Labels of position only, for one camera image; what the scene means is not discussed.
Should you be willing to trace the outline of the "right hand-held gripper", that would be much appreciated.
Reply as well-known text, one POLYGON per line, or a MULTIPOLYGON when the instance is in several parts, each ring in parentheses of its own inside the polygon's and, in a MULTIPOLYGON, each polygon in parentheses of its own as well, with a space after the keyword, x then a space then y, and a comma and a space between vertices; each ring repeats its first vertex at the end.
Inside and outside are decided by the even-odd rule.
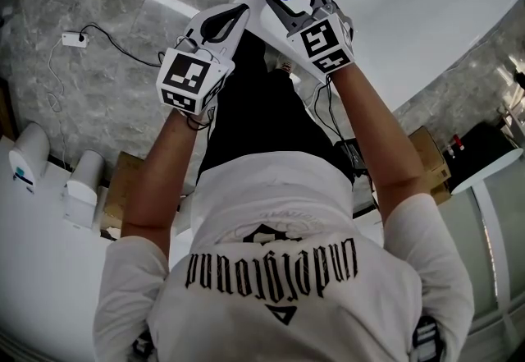
MULTIPOLYGON (((309 1, 313 10, 331 3, 331 0, 309 1)), ((287 36, 288 43, 320 75, 329 75, 354 63, 354 25, 340 10, 314 19, 301 29, 307 20, 305 11, 296 13, 281 0, 266 3, 288 31, 297 31, 287 36)))

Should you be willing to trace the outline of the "person's right forearm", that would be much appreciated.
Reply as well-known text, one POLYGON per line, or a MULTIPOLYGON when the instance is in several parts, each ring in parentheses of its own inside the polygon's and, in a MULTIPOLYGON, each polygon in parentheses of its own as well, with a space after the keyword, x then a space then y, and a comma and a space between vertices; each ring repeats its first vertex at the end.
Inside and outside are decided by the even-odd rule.
POLYGON ((406 199, 429 192, 422 161, 389 108, 359 67, 330 74, 377 190, 383 222, 406 199))

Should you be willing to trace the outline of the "brown cardboard box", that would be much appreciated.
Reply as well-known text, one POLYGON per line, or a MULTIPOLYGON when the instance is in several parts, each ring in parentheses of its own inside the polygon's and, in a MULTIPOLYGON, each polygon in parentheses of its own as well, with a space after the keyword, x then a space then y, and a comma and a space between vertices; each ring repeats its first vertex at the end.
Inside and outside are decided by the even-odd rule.
POLYGON ((101 237, 116 241, 121 237, 121 225, 127 195, 144 160, 120 152, 107 191, 100 222, 101 237))

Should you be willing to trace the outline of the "white rounded dispenser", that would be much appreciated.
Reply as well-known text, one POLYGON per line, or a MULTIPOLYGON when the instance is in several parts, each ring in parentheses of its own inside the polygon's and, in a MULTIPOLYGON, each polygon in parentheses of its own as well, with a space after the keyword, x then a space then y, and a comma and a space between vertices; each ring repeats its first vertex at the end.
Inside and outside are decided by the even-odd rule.
POLYGON ((78 227, 91 229, 98 204, 98 187, 104 158, 91 149, 82 154, 66 183, 64 218, 78 227))

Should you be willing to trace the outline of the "person's left forearm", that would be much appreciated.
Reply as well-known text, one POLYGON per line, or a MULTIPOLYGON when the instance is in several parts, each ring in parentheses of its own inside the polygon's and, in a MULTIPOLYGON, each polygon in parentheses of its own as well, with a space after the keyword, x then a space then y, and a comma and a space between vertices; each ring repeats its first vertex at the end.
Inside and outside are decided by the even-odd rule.
POLYGON ((126 198, 121 235, 154 243, 168 257, 197 126, 174 110, 166 119, 126 198))

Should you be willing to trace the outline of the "red capped bottle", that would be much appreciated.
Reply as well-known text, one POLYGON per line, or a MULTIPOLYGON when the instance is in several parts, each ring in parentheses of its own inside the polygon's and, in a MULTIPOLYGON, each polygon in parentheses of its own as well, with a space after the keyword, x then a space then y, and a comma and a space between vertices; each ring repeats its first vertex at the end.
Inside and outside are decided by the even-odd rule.
POLYGON ((448 155, 452 159, 456 159, 461 152, 465 150, 465 146, 463 144, 463 141, 460 139, 460 137, 456 134, 454 134, 449 141, 449 143, 446 145, 446 151, 448 155))

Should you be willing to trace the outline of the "black trousers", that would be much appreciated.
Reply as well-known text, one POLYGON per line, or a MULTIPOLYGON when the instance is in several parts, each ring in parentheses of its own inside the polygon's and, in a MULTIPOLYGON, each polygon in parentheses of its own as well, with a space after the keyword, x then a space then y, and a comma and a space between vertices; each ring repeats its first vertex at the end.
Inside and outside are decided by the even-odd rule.
POLYGON ((199 173, 249 154, 303 152, 322 158, 354 182, 354 170, 308 115, 286 71, 269 71, 266 44, 245 31, 235 69, 218 93, 215 126, 199 173))

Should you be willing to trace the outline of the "white power strip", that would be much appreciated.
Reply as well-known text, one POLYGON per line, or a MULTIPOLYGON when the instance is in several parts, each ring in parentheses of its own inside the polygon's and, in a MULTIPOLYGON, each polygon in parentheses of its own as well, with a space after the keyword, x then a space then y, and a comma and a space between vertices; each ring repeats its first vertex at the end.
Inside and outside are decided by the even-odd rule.
POLYGON ((67 31, 62 34, 62 45, 74 48, 87 48, 88 35, 80 32, 67 31))

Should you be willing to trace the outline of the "white framed glass panel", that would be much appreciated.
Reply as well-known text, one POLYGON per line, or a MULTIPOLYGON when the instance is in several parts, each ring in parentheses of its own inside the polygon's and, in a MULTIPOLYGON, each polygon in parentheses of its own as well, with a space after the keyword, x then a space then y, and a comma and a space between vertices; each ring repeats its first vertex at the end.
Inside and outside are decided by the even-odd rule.
POLYGON ((525 362, 525 158, 439 210, 468 270, 475 305, 459 362, 525 362))

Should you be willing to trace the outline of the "black battery pack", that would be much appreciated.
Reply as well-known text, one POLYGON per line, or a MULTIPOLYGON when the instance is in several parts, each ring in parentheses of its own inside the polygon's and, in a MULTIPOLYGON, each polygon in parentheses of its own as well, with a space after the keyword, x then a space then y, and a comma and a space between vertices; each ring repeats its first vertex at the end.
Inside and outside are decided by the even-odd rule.
POLYGON ((356 178, 369 176, 368 168, 355 138, 337 141, 333 148, 339 159, 339 169, 352 183, 356 178))

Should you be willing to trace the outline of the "white printed T-shirt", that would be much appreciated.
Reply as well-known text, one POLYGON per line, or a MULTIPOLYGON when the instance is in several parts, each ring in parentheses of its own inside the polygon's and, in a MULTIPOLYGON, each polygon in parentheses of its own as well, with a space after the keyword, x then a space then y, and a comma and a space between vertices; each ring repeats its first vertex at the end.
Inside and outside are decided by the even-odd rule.
POLYGON ((130 362, 146 334, 157 362, 409 362, 422 316, 455 362, 473 289, 434 199, 387 218, 384 242, 352 220, 352 186, 300 152, 207 170, 190 252, 174 267, 152 241, 110 244, 94 319, 97 362, 130 362))

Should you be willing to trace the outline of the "white dispenser blue label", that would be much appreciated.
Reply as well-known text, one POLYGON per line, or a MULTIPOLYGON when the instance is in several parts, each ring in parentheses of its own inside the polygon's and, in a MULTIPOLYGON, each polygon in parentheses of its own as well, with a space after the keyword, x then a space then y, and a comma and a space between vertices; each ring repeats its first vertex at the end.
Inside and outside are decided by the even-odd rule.
POLYGON ((43 128, 31 122, 20 134, 8 157, 13 179, 33 194, 48 165, 50 144, 43 128))

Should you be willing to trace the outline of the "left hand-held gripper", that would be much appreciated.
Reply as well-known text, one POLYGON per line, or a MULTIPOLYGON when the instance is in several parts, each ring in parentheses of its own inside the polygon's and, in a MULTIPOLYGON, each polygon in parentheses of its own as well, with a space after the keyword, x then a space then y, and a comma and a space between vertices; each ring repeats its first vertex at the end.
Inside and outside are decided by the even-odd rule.
POLYGON ((195 15, 183 35, 195 41, 199 50, 166 51, 156 81, 161 103, 182 113, 203 112, 235 69, 232 58, 249 17, 245 3, 217 5, 195 15))

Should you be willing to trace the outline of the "large printed cardboard box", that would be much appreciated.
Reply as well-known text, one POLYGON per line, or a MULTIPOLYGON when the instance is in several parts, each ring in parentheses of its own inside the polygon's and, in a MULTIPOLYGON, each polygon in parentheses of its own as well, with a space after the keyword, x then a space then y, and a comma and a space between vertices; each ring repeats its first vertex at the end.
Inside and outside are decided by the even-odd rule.
POLYGON ((419 127, 409 138, 422 161, 431 196, 440 205, 451 197, 446 185, 451 174, 445 157, 425 126, 419 127))

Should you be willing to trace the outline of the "black round basin white rim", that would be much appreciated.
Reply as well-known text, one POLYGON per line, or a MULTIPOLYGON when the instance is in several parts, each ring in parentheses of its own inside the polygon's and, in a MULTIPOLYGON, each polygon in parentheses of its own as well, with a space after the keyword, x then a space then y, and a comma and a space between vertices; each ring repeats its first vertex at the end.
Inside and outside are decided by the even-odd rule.
POLYGON ((484 121, 460 139, 465 150, 456 159, 444 152, 451 174, 448 185, 452 195, 484 181, 523 155, 522 147, 517 146, 502 130, 484 121))

